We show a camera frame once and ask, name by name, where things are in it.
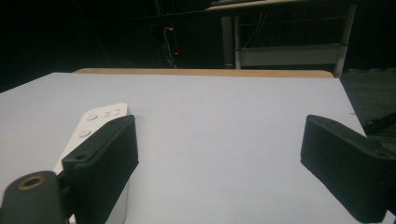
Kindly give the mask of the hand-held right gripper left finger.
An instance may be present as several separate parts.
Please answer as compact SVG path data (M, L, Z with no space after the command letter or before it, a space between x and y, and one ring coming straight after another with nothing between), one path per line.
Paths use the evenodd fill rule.
M62 159L77 224L105 224L138 164L134 116L113 119Z

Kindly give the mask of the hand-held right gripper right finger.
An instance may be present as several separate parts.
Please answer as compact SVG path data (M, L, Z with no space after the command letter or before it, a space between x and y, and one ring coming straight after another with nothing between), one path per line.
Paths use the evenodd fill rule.
M342 123L309 115L301 164L361 223L396 216L396 153Z

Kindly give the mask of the white remote control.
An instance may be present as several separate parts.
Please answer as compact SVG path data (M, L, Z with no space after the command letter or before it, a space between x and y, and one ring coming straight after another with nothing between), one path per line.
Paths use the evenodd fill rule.
M84 113L53 171L58 175L63 170L62 158L98 131L104 124L130 114L130 109L125 103L96 107ZM128 187L129 184L126 184L106 224L124 224L127 211Z

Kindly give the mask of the black stand leg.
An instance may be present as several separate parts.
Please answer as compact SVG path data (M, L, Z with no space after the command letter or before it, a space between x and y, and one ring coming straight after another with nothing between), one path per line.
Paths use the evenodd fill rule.
M386 115L381 119L370 120L363 126L363 130L367 135L374 135L394 124L396 124L396 112Z

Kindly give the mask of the white sheet table cover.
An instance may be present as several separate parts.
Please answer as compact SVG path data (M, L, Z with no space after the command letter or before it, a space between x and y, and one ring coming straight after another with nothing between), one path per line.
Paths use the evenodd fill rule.
M125 224L358 224L300 162L305 119L358 130L336 78L53 73L0 93L0 203L52 169L83 114L125 103L139 163Z

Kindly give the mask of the white metal frame desk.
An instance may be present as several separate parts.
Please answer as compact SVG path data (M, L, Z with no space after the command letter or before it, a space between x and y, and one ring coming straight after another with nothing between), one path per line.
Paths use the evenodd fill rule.
M253 9L269 11L278 7L302 6L339 6L344 10L344 20L341 40L338 43L298 45L281 47L251 47L241 46L240 14ZM211 6L205 12L225 13L221 17L225 66L242 69L253 66L283 66L283 65L315 65L333 64L332 74L340 77L343 72L348 41L350 38L357 3L353 0L256 0L245 3L232 3L221 6Z

